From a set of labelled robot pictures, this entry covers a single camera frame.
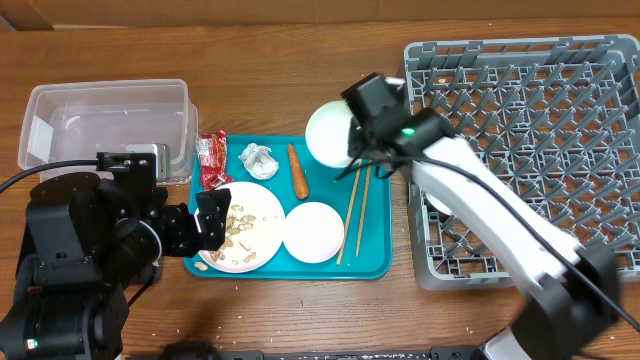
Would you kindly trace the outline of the white bowl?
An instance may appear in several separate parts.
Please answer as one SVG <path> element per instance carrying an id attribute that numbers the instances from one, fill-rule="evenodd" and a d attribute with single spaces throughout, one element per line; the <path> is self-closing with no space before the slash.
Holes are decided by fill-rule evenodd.
<path id="1" fill-rule="evenodd" d="M 316 161 L 331 168 L 344 168 L 352 161 L 348 155 L 352 116 L 343 100 L 328 102 L 311 115 L 305 141 Z"/>

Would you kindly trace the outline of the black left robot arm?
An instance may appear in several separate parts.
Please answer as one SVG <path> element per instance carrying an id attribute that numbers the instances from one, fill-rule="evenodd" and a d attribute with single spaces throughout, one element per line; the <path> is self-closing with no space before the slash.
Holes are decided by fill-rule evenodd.
<path id="1" fill-rule="evenodd" d="M 169 205 L 153 175 L 70 173 L 34 188 L 14 303 L 1 322 L 8 359 L 114 359 L 132 304 L 124 291 L 163 256 L 224 242 L 227 189 Z"/>

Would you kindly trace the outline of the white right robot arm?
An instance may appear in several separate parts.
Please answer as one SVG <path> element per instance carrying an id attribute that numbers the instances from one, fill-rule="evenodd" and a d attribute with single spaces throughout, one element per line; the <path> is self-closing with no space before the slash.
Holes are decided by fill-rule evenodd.
<path id="1" fill-rule="evenodd" d="M 402 85 L 372 73 L 341 94 L 352 113 L 348 154 L 399 171 L 447 207 L 498 257 L 527 304 L 476 359 L 571 359 L 627 314 L 615 254 L 532 210 L 436 111 L 412 113 Z"/>

